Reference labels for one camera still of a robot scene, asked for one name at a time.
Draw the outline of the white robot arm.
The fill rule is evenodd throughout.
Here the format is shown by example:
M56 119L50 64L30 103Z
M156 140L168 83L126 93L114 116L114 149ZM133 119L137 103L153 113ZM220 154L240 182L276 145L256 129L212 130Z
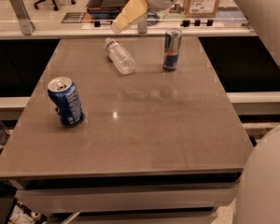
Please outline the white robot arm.
M129 0L112 24L119 33L138 23L148 9L165 10L176 0ZM280 65L280 0L234 0ZM236 224L280 224L280 124L249 155L240 178Z

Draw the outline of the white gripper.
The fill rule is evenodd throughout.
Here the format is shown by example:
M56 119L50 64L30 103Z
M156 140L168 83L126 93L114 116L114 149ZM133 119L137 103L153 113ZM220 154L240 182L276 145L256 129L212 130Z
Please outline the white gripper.
M120 14L113 20L111 29L115 34L129 29L134 23L140 21L147 14L147 4L152 10L161 11L171 7L176 1L177 0L129 0Z

